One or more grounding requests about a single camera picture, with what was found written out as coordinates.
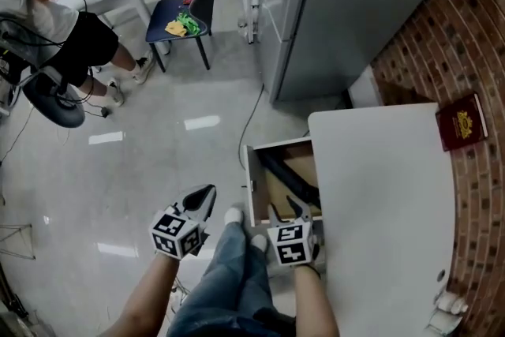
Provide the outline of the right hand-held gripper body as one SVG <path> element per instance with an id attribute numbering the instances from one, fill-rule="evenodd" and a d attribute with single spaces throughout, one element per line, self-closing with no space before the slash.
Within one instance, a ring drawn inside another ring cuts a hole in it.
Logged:
<path id="1" fill-rule="evenodd" d="M 311 264 L 319 256 L 320 243 L 312 222 L 296 219 L 268 228 L 267 234 L 280 266 Z"/>

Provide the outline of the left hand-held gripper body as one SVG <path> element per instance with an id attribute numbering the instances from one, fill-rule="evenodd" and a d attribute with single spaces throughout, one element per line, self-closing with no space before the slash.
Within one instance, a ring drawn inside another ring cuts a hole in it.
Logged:
<path id="1" fill-rule="evenodd" d="M 198 222 L 195 210 L 177 208 L 173 204 L 157 211 L 149 227 L 155 251 L 176 260 L 191 254 L 197 256 L 209 237 L 205 222 Z"/>

